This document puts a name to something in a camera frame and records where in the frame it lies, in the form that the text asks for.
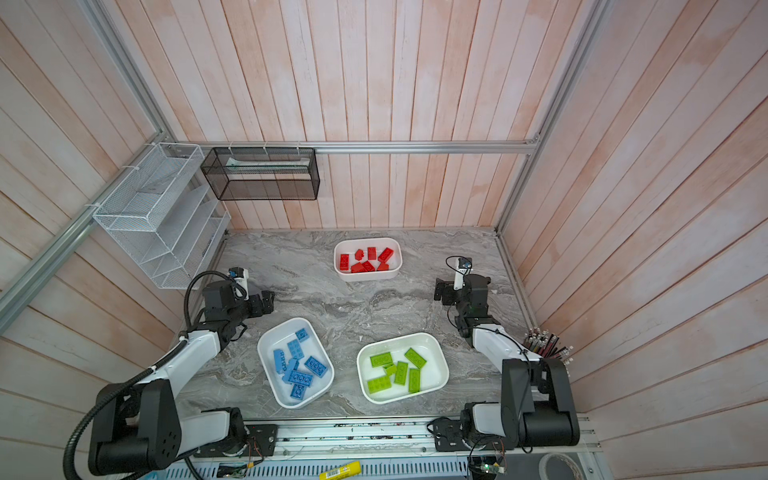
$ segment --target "gray marble surface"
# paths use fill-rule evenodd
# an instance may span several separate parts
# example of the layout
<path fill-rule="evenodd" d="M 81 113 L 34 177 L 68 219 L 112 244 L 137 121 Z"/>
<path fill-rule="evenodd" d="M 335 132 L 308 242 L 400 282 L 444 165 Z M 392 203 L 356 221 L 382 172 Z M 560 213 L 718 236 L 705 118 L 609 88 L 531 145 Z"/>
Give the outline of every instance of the gray marble surface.
<path fill-rule="evenodd" d="M 392 237 L 403 265 L 392 280 L 345 283 L 333 269 L 333 248 L 354 238 Z M 318 418 L 361 415 L 452 415 L 466 402 L 498 401 L 501 376 L 490 362 L 458 336 L 446 307 L 432 299 L 435 278 L 453 278 L 449 255 L 471 257 L 475 273 L 492 278 L 491 314 L 521 339 L 525 321 L 513 293 L 493 232 L 367 230 L 236 233 L 229 238 L 219 270 L 250 271 L 250 290 L 274 290 L 274 313 L 246 321 L 243 338 L 207 363 L 177 398 L 181 413 L 239 407 L 246 419 Z M 336 369 L 331 388 L 301 409 L 284 409 L 273 397 L 259 361 L 262 333 L 295 316 L 308 319 Z M 366 344 L 415 332 L 432 334 L 450 369 L 440 390 L 376 405 L 360 390 L 356 357 Z"/>

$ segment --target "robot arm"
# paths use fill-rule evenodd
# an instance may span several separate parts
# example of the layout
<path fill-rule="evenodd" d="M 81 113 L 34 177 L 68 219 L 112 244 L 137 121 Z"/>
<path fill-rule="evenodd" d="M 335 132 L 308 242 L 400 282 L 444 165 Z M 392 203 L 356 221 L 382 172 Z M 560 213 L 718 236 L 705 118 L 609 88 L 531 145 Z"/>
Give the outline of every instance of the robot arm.
<path fill-rule="evenodd" d="M 205 307 L 198 315 L 203 321 L 190 325 L 190 331 L 151 367 L 149 375 L 130 385 L 110 384 L 99 392 L 88 455 L 91 473 L 161 470 L 179 455 L 202 445 L 222 442 L 227 444 L 225 450 L 244 445 L 245 426 L 238 409 L 217 409 L 179 419 L 174 401 L 208 360 L 240 338 L 245 319 L 273 311 L 274 292 L 265 290 L 262 296 L 249 296 L 247 270 L 233 268 L 229 274 L 227 280 L 211 282 L 203 289 Z M 239 334 L 238 326 L 243 328 Z M 122 393 L 115 396 L 118 390 Z M 74 466 L 68 472 L 66 464 L 65 457 L 68 480 L 79 478 Z"/>
<path fill-rule="evenodd" d="M 488 314 L 491 279 L 469 273 L 472 259 L 457 258 L 454 281 L 436 280 L 435 300 L 456 306 L 459 335 L 502 374 L 500 402 L 465 405 L 460 425 L 465 441 L 477 442 L 484 436 L 497 435 L 515 446 L 576 445 L 579 428 L 565 366 L 560 360 L 542 358 L 512 339 Z M 534 387 L 548 395 L 548 400 L 533 400 Z"/>

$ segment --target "black wire mesh box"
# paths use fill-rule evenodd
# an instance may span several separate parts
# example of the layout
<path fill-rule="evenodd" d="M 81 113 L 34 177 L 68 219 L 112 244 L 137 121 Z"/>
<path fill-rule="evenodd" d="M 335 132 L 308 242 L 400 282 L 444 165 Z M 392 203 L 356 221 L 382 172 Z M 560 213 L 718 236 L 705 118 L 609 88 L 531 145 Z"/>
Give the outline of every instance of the black wire mesh box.
<path fill-rule="evenodd" d="M 219 200 L 316 200 L 312 148 L 215 147 L 201 167 Z"/>

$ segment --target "blue lego brick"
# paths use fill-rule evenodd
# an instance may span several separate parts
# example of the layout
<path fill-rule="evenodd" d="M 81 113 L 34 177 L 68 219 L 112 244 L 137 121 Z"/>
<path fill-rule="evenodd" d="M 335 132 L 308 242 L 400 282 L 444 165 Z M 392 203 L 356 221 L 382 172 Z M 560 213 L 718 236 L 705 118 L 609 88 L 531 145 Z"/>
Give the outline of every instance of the blue lego brick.
<path fill-rule="evenodd" d="M 290 359 L 288 360 L 288 366 L 285 370 L 285 375 L 283 375 L 283 381 L 285 383 L 292 383 L 288 381 L 288 375 L 299 368 L 299 360 L 298 359 Z"/>
<path fill-rule="evenodd" d="M 278 373 L 285 372 L 286 354 L 282 351 L 282 349 L 276 349 L 273 353 L 275 355 L 275 370 L 277 370 Z"/>
<path fill-rule="evenodd" d="M 293 390 L 291 390 L 290 395 L 294 399 L 303 399 L 304 398 L 304 391 L 306 390 L 306 387 L 304 385 L 299 385 L 298 383 L 293 384 Z"/>
<path fill-rule="evenodd" d="M 288 381 L 291 383 L 298 383 L 299 385 L 310 386 L 312 385 L 312 374 L 292 370 L 288 372 Z"/>
<path fill-rule="evenodd" d="M 311 355 L 308 359 L 306 359 L 306 362 L 304 362 L 304 366 L 309 369 L 310 372 L 314 373 L 320 378 L 322 378 L 328 370 L 328 367 L 324 366 L 322 363 L 320 363 L 320 361 L 318 361 L 318 359 Z"/>
<path fill-rule="evenodd" d="M 294 359 L 304 358 L 304 352 L 301 350 L 301 345 L 299 345 L 299 340 L 291 340 L 290 342 L 288 342 L 288 350 L 290 350 L 290 355 Z"/>
<path fill-rule="evenodd" d="M 305 329 L 301 329 L 298 332 L 296 332 L 296 338 L 299 339 L 300 342 L 303 342 L 304 340 L 308 339 L 310 337 L 309 333 L 306 332 Z"/>

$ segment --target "white plastic tray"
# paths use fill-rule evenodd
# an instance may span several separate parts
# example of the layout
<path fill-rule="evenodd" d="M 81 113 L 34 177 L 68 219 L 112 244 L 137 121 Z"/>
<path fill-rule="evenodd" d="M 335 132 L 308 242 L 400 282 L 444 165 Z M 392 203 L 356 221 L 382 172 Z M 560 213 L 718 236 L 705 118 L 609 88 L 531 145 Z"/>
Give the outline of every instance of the white plastic tray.
<path fill-rule="evenodd" d="M 381 252 L 384 251 L 385 248 L 391 248 L 394 250 L 395 253 L 392 254 L 392 256 L 387 260 L 387 265 L 389 265 L 389 270 L 385 272 L 361 272 L 361 273 L 351 273 L 350 271 L 343 272 L 339 270 L 339 261 L 341 261 L 341 254 L 342 253 L 348 253 L 349 254 L 349 268 L 352 268 L 352 265 L 357 263 L 357 260 L 355 260 L 355 252 L 357 250 L 362 250 L 365 254 L 365 256 L 360 260 L 361 262 L 365 262 L 368 260 L 368 247 L 376 247 L 376 257 L 378 258 L 379 255 L 381 255 Z M 371 264 L 374 267 L 379 266 L 378 260 L 371 260 Z M 389 237 L 374 237 L 374 238 L 361 238 L 358 240 L 344 240 L 343 242 L 338 242 L 336 244 L 336 248 L 333 249 L 333 268 L 336 269 L 336 273 L 339 274 L 339 278 L 341 280 L 344 280 L 345 282 L 362 282 L 365 280 L 389 280 L 391 278 L 395 278 L 400 271 L 400 267 L 402 266 L 402 252 L 400 251 L 400 244 L 397 243 L 397 240 Z"/>
<path fill-rule="evenodd" d="M 396 365 L 397 362 L 408 362 L 408 368 L 412 369 L 415 368 L 415 366 L 405 355 L 408 349 L 411 348 L 427 361 L 421 372 L 421 391 L 418 393 L 409 393 L 408 381 L 406 380 L 404 386 L 392 382 L 392 387 L 387 390 L 369 393 L 368 381 L 385 375 L 382 367 L 371 366 L 370 357 L 379 355 L 380 353 L 390 352 L 392 354 L 392 361 Z M 362 394 L 371 402 L 383 405 L 396 400 L 407 399 L 408 397 L 440 390 L 448 382 L 449 371 L 448 363 L 445 361 L 445 356 L 442 354 L 442 349 L 440 348 L 437 339 L 428 333 L 419 332 L 406 336 L 399 336 L 394 339 L 383 340 L 382 342 L 370 343 L 361 348 L 357 354 L 357 375 L 360 378 Z"/>
<path fill-rule="evenodd" d="M 290 350 L 288 349 L 288 342 L 296 339 L 296 332 L 301 329 L 306 329 L 310 337 L 301 342 L 301 350 L 304 352 L 304 358 L 299 360 L 300 372 L 309 372 L 304 366 L 304 362 L 313 356 L 318 359 L 323 365 L 328 367 L 328 371 L 322 378 L 314 376 L 312 385 L 304 392 L 304 399 L 294 399 L 290 393 L 293 388 L 293 384 L 288 384 L 283 381 L 283 374 L 277 373 L 275 370 L 275 356 L 273 351 L 275 349 L 283 349 L 286 355 L 286 363 L 290 360 Z M 280 406 L 287 409 L 300 409 L 307 403 L 312 402 L 317 397 L 321 396 L 327 389 L 330 388 L 333 382 L 335 372 L 333 370 L 333 364 L 331 359 L 328 358 L 326 350 L 323 348 L 323 344 L 317 338 L 315 329 L 312 328 L 312 324 L 300 316 L 287 320 L 273 329 L 264 333 L 259 339 L 257 345 L 259 352 L 259 358 L 261 364 L 266 371 L 266 377 L 270 381 L 272 387 L 272 393 L 275 395 L 275 400 Z"/>

